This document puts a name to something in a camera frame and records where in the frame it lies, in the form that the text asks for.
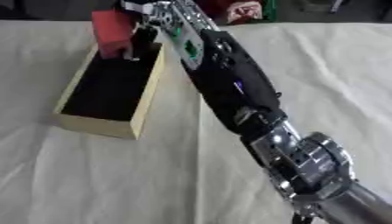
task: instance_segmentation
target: red object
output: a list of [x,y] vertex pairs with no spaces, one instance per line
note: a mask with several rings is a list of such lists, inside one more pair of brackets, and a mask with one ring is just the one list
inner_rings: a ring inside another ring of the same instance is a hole
[[100,54],[104,59],[119,56],[119,50],[131,47],[130,38],[136,23],[117,10],[93,11],[93,27]]

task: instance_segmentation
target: wooden tray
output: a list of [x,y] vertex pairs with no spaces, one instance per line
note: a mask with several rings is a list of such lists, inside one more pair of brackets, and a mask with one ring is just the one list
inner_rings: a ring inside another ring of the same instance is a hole
[[139,61],[104,60],[94,46],[54,114],[68,130],[138,139],[163,69],[161,44]]

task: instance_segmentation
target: background object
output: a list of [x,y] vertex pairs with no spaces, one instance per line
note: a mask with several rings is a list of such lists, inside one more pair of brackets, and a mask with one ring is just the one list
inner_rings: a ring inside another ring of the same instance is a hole
[[[91,20],[91,11],[109,10],[115,0],[20,0],[25,2],[26,11],[32,17],[47,20]],[[213,15],[220,10],[215,1],[198,0],[207,13]],[[298,0],[276,1],[277,22],[298,23],[336,23],[336,22],[379,22],[380,2],[385,0],[355,0],[338,13],[303,12],[298,7]]]

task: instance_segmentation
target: robotic arm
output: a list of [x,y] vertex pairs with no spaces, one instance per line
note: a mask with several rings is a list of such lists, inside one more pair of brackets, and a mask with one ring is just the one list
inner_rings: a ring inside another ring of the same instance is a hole
[[292,205],[293,223],[392,223],[392,206],[354,179],[348,153],[322,133],[300,136],[262,69],[196,3],[121,0],[119,8],[167,35],[208,106]]

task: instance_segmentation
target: table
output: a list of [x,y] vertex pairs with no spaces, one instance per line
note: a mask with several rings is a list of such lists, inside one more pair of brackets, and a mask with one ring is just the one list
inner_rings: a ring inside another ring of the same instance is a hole
[[[169,46],[141,139],[121,140],[64,130],[51,116],[94,42],[90,23],[1,21],[0,29],[1,222],[289,223],[290,207]],[[331,135],[363,185],[392,201],[391,26],[228,29],[283,92],[300,132]]]

